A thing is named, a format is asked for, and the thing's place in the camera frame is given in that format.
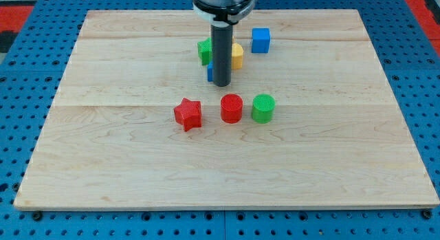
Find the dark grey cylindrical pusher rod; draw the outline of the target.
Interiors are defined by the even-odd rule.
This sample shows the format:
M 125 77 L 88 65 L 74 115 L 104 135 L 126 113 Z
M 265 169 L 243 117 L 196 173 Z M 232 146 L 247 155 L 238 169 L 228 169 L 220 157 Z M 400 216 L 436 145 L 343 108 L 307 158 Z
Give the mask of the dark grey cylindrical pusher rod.
M 224 28 L 211 26 L 212 80 L 218 87 L 230 84 L 232 70 L 233 26 Z

